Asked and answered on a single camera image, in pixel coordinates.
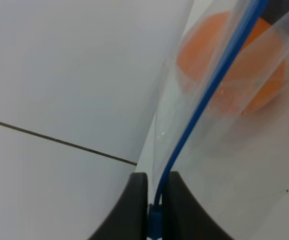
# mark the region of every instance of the blue edge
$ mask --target blue edge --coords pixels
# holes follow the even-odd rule
[[[148,215],[148,228],[147,236],[152,240],[157,240],[163,237],[163,226],[162,226],[162,207],[160,205],[160,198],[164,185],[168,179],[169,173],[177,160],[182,148],[184,147],[186,141],[188,140],[191,132],[195,128],[199,118],[203,114],[206,106],[208,105],[210,99],[217,90],[219,84],[223,80],[230,66],[237,57],[239,51],[243,47],[247,37],[254,28],[258,18],[261,16],[262,12],[267,6],[268,0],[251,0],[243,18],[241,19],[237,29],[233,33],[223,55],[221,56],[218,65],[211,77],[210,84],[208,85],[204,95],[202,96],[200,102],[186,126],[181,138],[179,139],[177,145],[175,146],[169,161],[160,178],[158,188],[154,198],[154,204],[149,207]]]

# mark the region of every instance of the plastic wrap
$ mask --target plastic wrap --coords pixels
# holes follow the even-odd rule
[[[289,5],[274,13],[273,2],[279,1],[269,1],[172,169],[239,240],[253,236],[289,189]],[[167,60],[155,186],[248,4],[214,1]]]

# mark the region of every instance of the black holder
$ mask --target black holder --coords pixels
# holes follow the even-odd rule
[[[147,239],[145,173],[132,173],[114,209],[89,240]],[[178,172],[171,172],[162,193],[163,240],[233,240],[196,201]]]
[[[271,25],[289,12],[289,0],[269,0],[261,17]]]

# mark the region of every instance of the clear plastic bag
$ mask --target clear plastic bag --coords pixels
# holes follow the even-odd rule
[[[172,169],[239,240],[253,236],[289,189],[289,5],[275,14],[273,2],[283,1],[269,1]],[[166,62],[155,186],[248,4],[215,1]]]

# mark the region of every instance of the orange object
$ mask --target orange object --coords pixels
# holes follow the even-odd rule
[[[221,36],[226,30],[229,19],[227,12],[210,16],[203,21],[185,41],[177,57],[177,66],[182,71],[179,81],[184,91],[188,90],[188,79],[199,83],[205,75]],[[244,50],[271,25],[260,18],[255,24],[241,50]],[[253,51],[237,57],[221,85],[210,101],[210,106],[221,114],[236,114],[243,108],[244,96],[247,91],[256,88],[255,82],[262,71],[269,66],[273,58],[282,49],[283,42],[278,34],[273,33]],[[286,63],[283,61],[256,96],[244,108],[243,114],[256,111],[270,102],[280,91],[285,78]]]

